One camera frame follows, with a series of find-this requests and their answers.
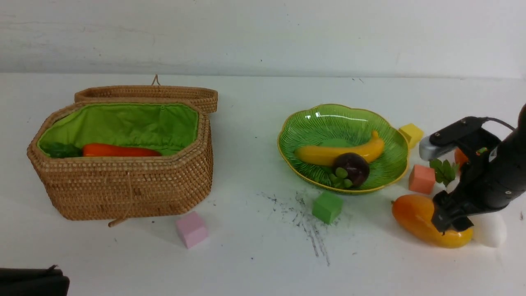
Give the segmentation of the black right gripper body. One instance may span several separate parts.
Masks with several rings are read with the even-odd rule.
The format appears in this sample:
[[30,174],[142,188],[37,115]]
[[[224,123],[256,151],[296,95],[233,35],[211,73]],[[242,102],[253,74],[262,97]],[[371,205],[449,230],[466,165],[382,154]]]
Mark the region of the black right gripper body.
[[472,176],[461,177],[454,190],[455,214],[496,212],[525,193],[525,140],[524,132],[512,132],[484,158],[481,171],[473,168]]

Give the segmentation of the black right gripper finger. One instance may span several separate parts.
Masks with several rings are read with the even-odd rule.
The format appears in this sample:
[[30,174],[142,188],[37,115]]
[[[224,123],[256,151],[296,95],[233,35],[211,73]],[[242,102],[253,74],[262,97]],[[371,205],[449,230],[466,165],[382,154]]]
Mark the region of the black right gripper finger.
[[448,230],[455,231],[454,214],[457,202],[454,198],[454,191],[440,191],[432,198],[434,205],[434,213],[431,218],[432,224],[440,233],[445,233]]
[[466,231],[474,224],[466,214],[453,214],[451,216],[451,227],[458,232]]

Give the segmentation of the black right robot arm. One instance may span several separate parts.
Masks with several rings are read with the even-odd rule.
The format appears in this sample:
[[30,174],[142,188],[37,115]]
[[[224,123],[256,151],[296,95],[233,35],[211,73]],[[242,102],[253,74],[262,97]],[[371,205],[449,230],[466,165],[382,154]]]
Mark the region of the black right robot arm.
[[468,159],[454,190],[433,197],[431,222],[438,232],[468,230],[473,225],[469,217],[503,210],[525,193],[525,108],[519,113],[518,126],[504,140],[483,128],[489,120],[468,116],[420,141],[423,160],[436,159],[455,148]]

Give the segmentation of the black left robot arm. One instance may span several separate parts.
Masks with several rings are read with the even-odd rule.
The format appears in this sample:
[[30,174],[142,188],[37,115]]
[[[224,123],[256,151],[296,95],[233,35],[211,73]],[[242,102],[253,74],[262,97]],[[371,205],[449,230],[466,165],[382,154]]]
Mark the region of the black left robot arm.
[[0,268],[2,296],[67,296],[70,279],[56,265],[49,268]]

